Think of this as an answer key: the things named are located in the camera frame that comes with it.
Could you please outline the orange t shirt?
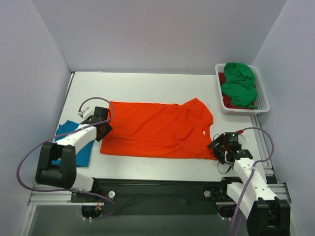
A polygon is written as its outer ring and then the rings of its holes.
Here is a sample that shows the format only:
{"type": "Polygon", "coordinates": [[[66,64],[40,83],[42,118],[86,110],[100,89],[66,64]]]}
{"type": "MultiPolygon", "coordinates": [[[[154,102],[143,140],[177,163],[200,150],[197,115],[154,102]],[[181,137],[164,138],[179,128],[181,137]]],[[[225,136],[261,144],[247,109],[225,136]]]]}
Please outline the orange t shirt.
{"type": "Polygon", "coordinates": [[[199,99],[182,105],[113,102],[112,131],[102,140],[106,155],[215,160],[207,146],[214,118],[199,99]]]}

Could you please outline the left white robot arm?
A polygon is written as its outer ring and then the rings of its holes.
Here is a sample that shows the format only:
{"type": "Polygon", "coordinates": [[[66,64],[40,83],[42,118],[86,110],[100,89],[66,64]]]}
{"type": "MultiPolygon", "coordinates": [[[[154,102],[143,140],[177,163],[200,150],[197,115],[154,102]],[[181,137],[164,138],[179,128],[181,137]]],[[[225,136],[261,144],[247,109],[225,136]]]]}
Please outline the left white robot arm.
{"type": "Polygon", "coordinates": [[[40,151],[35,181],[38,184],[63,189],[82,191],[87,202],[99,198],[99,189],[94,187],[94,179],[77,173],[76,155],[90,142],[100,142],[112,131],[107,121],[111,117],[108,108],[95,107],[89,116],[64,138],[45,142],[40,151]]]}

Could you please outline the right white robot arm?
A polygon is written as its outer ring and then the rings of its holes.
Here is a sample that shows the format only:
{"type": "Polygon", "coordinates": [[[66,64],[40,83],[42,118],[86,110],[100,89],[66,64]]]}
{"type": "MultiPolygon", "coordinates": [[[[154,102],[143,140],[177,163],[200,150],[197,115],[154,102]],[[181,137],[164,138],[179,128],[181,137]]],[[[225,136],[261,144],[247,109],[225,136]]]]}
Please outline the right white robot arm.
{"type": "Polygon", "coordinates": [[[243,149],[239,135],[243,131],[215,135],[208,148],[221,164],[236,172],[239,180],[218,188],[224,201],[236,203],[234,213],[242,212],[250,236],[288,236],[290,234],[290,204],[280,199],[256,169],[258,161],[243,149]]]}

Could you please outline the dark red t shirt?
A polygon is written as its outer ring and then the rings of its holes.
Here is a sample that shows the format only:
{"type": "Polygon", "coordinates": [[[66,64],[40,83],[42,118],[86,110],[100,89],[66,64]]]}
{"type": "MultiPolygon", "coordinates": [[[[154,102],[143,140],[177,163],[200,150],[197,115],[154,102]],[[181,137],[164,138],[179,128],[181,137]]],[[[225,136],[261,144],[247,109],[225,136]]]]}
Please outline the dark red t shirt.
{"type": "Polygon", "coordinates": [[[219,81],[220,81],[220,87],[221,87],[221,93],[222,93],[222,96],[223,96],[223,103],[225,105],[225,107],[227,108],[233,108],[232,104],[231,104],[231,101],[232,99],[230,97],[228,97],[224,92],[223,92],[223,89],[222,89],[222,86],[225,84],[226,82],[226,78],[225,78],[225,75],[223,72],[220,72],[219,73],[219,81]]]}

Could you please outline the folded blue t shirt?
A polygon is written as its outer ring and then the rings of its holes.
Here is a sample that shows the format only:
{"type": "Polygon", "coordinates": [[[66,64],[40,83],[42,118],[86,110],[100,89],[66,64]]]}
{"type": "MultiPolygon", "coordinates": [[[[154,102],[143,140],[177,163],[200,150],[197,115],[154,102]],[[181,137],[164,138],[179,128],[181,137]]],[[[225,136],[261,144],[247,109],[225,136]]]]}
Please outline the folded blue t shirt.
{"type": "MultiPolygon", "coordinates": [[[[78,123],[67,120],[64,124],[59,124],[56,135],[73,131],[78,126],[78,123]]],[[[94,141],[89,142],[76,154],[76,167],[88,167],[93,145],[94,141]]]]}

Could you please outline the white plastic basket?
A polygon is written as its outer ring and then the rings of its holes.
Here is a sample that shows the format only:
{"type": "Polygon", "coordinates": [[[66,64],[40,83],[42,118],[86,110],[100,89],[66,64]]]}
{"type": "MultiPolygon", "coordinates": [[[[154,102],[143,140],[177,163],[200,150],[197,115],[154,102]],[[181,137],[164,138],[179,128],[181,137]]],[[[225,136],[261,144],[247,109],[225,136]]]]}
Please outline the white plastic basket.
{"type": "Polygon", "coordinates": [[[265,91],[264,85],[261,80],[262,77],[260,75],[259,70],[253,65],[248,65],[248,67],[252,70],[252,72],[255,75],[255,88],[257,90],[257,97],[254,102],[254,105],[257,107],[257,109],[232,109],[232,108],[226,107],[223,102],[223,95],[222,95],[221,84],[220,84],[220,79],[219,79],[219,73],[224,72],[224,67],[225,67],[225,63],[219,63],[215,66],[221,112],[224,115],[231,115],[231,116],[255,116],[260,113],[269,112],[270,104],[269,104],[267,93],[265,91]]]}

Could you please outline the green t shirt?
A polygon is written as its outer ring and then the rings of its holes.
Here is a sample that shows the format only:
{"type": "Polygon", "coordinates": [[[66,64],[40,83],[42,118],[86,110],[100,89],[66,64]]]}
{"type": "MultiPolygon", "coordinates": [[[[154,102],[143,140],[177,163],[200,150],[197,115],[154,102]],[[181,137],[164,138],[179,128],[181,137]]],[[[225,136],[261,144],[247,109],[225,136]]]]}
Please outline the green t shirt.
{"type": "Polygon", "coordinates": [[[255,86],[255,74],[243,63],[229,62],[223,69],[225,82],[221,85],[224,95],[230,98],[232,107],[240,109],[257,109],[254,105],[258,96],[255,86]]]}

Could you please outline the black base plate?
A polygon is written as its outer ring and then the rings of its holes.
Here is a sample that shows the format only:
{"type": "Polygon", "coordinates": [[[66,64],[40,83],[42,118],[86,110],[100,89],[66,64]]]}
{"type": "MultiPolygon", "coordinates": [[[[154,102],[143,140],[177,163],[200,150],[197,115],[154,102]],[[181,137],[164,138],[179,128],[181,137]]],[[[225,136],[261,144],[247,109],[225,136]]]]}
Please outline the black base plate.
{"type": "Polygon", "coordinates": [[[224,216],[231,217],[236,204],[227,195],[227,185],[232,180],[97,179],[92,189],[95,196],[73,193],[70,201],[81,204],[82,212],[89,216],[201,216],[216,214],[222,207],[224,216]]]}

